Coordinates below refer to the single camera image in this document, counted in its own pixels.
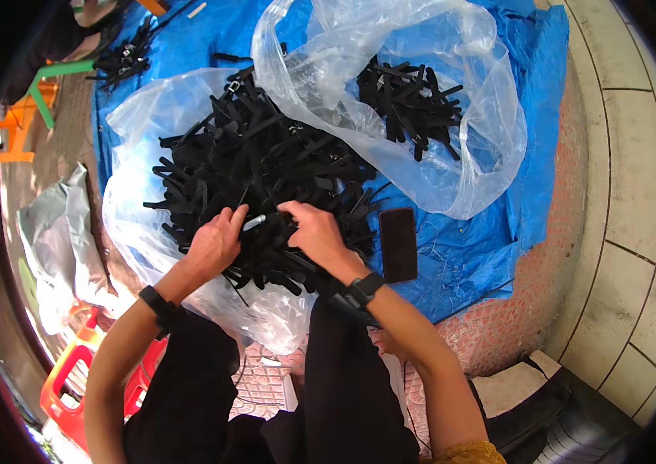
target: hand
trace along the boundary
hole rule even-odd
[[[234,213],[224,208],[196,231],[191,248],[181,260],[190,278],[198,283],[196,288],[215,278],[240,253],[238,235],[246,213],[248,205],[241,205]]]
[[[289,237],[288,246],[300,248],[315,264],[345,284],[369,274],[356,253],[343,244],[331,213],[298,201],[281,203],[278,208],[291,213],[299,227]]]

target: red plastic stool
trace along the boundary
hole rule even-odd
[[[83,407],[85,398],[74,408],[70,408],[60,400],[60,390],[67,380],[67,376],[78,361],[83,361],[86,366],[91,367],[93,353],[99,348],[101,340],[106,335],[95,329],[96,314],[98,308],[91,310],[91,317],[78,332],[63,351],[55,363],[52,372],[42,386],[39,395],[39,405],[46,415],[57,423],[58,428],[66,437],[75,442],[76,445],[88,452],[86,435],[83,431]],[[142,363],[134,370],[124,389],[124,416],[131,416],[139,411],[137,402],[143,391],[147,392],[150,380],[156,368],[156,362],[167,346],[167,339],[153,341],[147,349]]]

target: gray plastic sheet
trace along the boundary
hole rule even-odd
[[[42,327],[58,333],[79,301],[118,310],[90,232],[87,170],[78,164],[72,175],[42,191],[19,209],[18,229],[26,264],[37,279]]]

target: person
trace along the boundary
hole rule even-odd
[[[370,274],[343,244],[332,214],[297,201],[278,208],[291,213],[298,226],[288,246],[300,248],[344,285]],[[240,251],[247,210],[224,208],[201,227],[188,254],[154,286],[157,293],[180,304],[230,265]],[[367,309],[420,374],[434,462],[504,463],[487,440],[459,360],[428,319],[387,285]],[[328,299],[318,298],[312,310],[299,405],[268,421],[241,414],[228,422],[237,396],[232,376],[240,367],[234,339],[189,312],[163,325],[170,331],[167,352],[140,410],[126,424],[125,380],[161,330],[155,311],[138,300],[101,343],[84,412],[94,463],[419,462],[419,444],[404,425],[388,370],[366,327]]]
[[[70,3],[59,5],[30,44],[26,55],[16,62],[3,96],[5,104],[14,105],[26,95],[34,76],[47,60],[91,59],[108,47],[121,30],[119,24],[114,24],[121,14],[111,14],[116,7],[115,2],[99,5],[98,0],[86,0],[78,18],[79,24]]]

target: black watch band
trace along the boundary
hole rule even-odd
[[[371,273],[362,279],[355,279],[349,285],[349,294],[358,303],[359,307],[365,307],[372,299],[379,287],[385,284],[384,278],[378,273]]]
[[[153,286],[148,285],[142,292],[139,292],[142,301],[147,303],[158,316],[155,323],[161,328],[160,333],[155,338],[162,340],[170,333],[170,323],[178,316],[184,313],[184,309],[177,304],[166,302],[160,293]]]

